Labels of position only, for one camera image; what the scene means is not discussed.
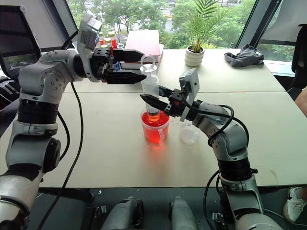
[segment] white table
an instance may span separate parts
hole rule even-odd
[[[265,65],[233,68],[224,59],[224,53],[237,53],[238,49],[206,49],[198,67],[199,92],[284,92],[284,88]],[[190,69],[184,63],[185,50],[163,51],[158,69],[160,84],[170,89],[180,89],[178,78]],[[135,85],[107,85],[89,80],[75,83],[78,92],[142,92],[140,83]],[[72,92],[67,86],[66,92]]]
[[[84,116],[84,143],[68,187],[204,186],[217,170],[213,150],[203,134],[195,145],[179,140],[180,122],[170,118],[164,146],[143,138],[138,93],[79,93]],[[258,185],[307,183],[307,119],[285,92],[199,93],[198,99],[227,104],[250,132],[251,167]],[[80,118],[73,93],[64,93],[60,108],[71,134],[67,156],[44,177],[42,187],[61,187],[77,153]],[[0,139],[0,173],[11,127]],[[56,138],[66,145],[62,125]]]

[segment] plastic cup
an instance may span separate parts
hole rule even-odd
[[[162,145],[168,134],[169,117],[167,117],[167,121],[163,125],[153,127],[153,126],[149,126],[143,121],[142,119],[143,115],[144,113],[142,113],[141,115],[141,121],[142,121],[145,138],[149,142]]]

